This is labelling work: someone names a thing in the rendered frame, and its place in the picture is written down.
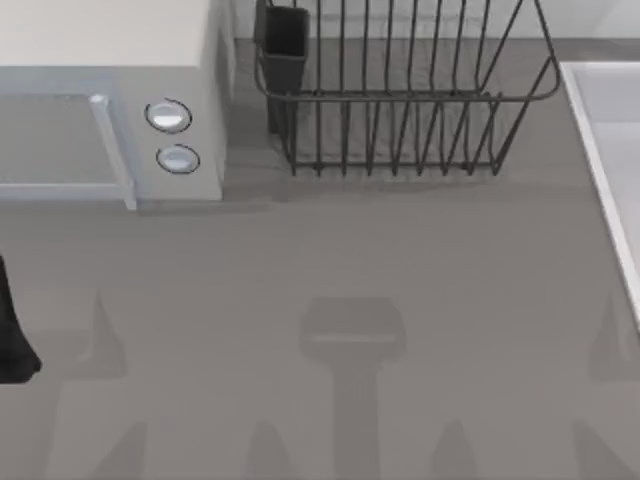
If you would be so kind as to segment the small microwave knob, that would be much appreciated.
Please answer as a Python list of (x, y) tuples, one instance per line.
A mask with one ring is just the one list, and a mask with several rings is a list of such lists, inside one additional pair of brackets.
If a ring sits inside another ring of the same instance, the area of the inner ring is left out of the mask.
[(189, 175), (200, 167), (200, 156), (191, 147), (174, 144), (161, 148), (155, 155), (156, 163), (173, 175)]

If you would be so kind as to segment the black utensil holder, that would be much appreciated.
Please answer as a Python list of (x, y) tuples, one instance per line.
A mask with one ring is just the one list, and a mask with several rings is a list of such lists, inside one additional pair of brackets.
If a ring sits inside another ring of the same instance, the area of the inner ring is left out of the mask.
[(279, 6), (272, 0), (256, 0), (254, 42), (258, 65), (267, 91), (267, 128), (270, 134), (284, 133), (288, 101), (297, 97), (309, 47), (309, 11), (298, 6)]

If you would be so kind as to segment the large microwave knob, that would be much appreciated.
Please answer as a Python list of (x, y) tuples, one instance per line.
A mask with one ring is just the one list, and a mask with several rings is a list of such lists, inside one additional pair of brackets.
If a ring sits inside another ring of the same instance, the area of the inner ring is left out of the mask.
[(193, 121), (192, 112), (185, 104), (169, 98), (147, 104), (144, 116), (152, 128), (165, 134), (184, 132)]

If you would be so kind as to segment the microwave oven door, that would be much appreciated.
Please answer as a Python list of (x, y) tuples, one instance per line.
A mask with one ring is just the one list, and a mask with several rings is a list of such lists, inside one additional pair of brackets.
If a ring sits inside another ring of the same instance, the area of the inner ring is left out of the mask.
[(111, 99), (0, 94), (0, 202), (121, 201), (138, 207)]

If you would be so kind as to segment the pale microwave oven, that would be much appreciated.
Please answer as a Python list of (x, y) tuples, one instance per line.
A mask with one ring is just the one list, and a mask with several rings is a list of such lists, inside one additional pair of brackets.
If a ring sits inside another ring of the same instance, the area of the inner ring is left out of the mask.
[[(108, 96), (138, 206), (222, 199), (235, 74), (230, 0), (0, 0), (0, 94)], [(184, 132), (146, 121), (165, 98), (192, 112)], [(195, 172), (156, 163), (174, 144), (199, 154)]]

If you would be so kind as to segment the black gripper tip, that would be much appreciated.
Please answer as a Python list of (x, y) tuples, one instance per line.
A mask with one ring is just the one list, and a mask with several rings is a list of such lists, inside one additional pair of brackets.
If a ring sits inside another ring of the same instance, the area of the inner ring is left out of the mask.
[(41, 369), (42, 361), (19, 323), (0, 255), (0, 384), (26, 384)]

